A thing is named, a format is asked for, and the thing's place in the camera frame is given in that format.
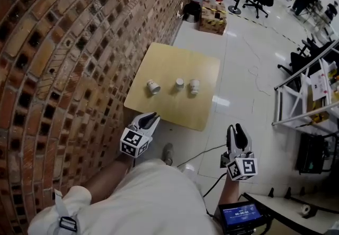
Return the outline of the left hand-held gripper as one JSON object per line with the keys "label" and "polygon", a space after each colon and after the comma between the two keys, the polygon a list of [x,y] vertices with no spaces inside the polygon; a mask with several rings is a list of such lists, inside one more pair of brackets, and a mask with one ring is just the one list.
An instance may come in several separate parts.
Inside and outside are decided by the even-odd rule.
{"label": "left hand-held gripper", "polygon": [[133,158],[138,158],[148,149],[159,122],[160,116],[156,112],[137,115],[132,123],[124,129],[120,138],[120,151]]}

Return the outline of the cardboard box with striped tape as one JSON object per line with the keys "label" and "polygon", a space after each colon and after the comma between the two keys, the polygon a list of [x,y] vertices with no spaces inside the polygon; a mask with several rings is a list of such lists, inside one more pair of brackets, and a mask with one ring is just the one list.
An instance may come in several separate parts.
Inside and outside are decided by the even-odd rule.
{"label": "cardboard box with striped tape", "polygon": [[227,12],[223,4],[203,2],[199,31],[223,35],[227,26]]}

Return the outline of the person's right forearm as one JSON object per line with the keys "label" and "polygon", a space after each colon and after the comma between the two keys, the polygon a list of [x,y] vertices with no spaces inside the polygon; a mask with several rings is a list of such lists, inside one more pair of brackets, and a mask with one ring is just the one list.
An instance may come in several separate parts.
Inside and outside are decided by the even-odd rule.
{"label": "person's right forearm", "polygon": [[238,198],[239,198],[239,181],[232,180],[231,177],[227,175],[218,205],[236,203],[238,202]]}

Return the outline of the white side table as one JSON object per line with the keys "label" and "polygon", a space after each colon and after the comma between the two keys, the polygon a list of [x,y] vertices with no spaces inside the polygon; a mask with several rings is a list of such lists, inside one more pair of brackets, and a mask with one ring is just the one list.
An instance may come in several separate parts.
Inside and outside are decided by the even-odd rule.
{"label": "white side table", "polygon": [[[242,196],[262,206],[274,218],[268,234],[292,235],[322,235],[339,221],[339,209],[331,210],[326,204],[321,205],[321,199],[308,196],[274,197],[253,193],[243,193]],[[303,217],[300,212],[304,204],[311,206],[308,216]]]}

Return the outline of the person's left forearm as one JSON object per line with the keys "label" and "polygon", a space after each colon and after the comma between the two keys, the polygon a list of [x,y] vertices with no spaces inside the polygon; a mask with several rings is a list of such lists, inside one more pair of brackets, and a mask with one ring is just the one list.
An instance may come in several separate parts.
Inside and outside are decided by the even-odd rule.
{"label": "person's left forearm", "polygon": [[125,177],[134,158],[122,153],[83,184],[91,194],[91,204],[108,198]]}

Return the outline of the black handheld monitor screen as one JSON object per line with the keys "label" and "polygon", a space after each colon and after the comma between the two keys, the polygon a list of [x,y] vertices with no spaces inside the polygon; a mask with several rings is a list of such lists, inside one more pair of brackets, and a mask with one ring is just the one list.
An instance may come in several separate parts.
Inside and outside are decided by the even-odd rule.
{"label": "black handheld monitor screen", "polygon": [[253,235],[256,228],[267,224],[267,217],[255,202],[218,205],[224,235]]}

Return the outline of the black waste bin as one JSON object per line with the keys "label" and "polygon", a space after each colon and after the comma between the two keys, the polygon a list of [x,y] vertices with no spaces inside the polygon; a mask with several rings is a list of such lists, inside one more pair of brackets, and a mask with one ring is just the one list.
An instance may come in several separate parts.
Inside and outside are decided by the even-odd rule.
{"label": "black waste bin", "polygon": [[196,23],[200,18],[201,6],[199,3],[190,2],[183,8],[183,20]]}

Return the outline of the person's grey shoe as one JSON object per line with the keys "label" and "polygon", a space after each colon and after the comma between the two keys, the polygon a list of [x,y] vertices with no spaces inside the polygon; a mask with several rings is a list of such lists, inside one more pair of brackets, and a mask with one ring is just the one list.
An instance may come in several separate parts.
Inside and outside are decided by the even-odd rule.
{"label": "person's grey shoe", "polygon": [[162,161],[168,166],[173,164],[173,145],[171,143],[167,143],[163,148]]}

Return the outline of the person's white shirt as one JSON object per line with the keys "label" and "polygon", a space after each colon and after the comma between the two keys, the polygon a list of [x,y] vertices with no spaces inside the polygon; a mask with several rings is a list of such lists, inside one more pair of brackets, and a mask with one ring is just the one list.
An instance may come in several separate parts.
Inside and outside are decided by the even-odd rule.
{"label": "person's white shirt", "polygon": [[154,159],[129,172],[114,193],[91,204],[90,192],[74,186],[38,213],[29,235],[221,235],[207,215],[195,183]]}

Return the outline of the white paper sign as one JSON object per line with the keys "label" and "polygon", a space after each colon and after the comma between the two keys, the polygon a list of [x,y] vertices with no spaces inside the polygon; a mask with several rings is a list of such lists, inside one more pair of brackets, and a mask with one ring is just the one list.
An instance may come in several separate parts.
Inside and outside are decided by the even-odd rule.
{"label": "white paper sign", "polygon": [[328,71],[321,69],[310,76],[313,101],[326,98],[329,102]]}

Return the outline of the white metal shelf rack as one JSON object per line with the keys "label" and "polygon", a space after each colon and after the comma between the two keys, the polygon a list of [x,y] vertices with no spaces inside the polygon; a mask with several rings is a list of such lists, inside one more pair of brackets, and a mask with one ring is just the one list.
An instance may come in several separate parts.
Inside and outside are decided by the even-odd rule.
{"label": "white metal shelf rack", "polygon": [[[321,69],[328,71],[329,102],[326,98],[313,101],[310,76]],[[339,39],[274,91],[273,126],[309,134],[339,134]]]}

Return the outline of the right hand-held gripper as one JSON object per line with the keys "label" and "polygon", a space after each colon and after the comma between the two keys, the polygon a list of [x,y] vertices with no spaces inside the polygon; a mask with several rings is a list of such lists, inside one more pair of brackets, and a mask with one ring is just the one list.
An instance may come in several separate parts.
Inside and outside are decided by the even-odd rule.
{"label": "right hand-held gripper", "polygon": [[226,145],[228,151],[220,156],[220,168],[226,168],[233,181],[248,180],[258,174],[257,159],[252,150],[252,139],[247,130],[239,123],[227,129]]}

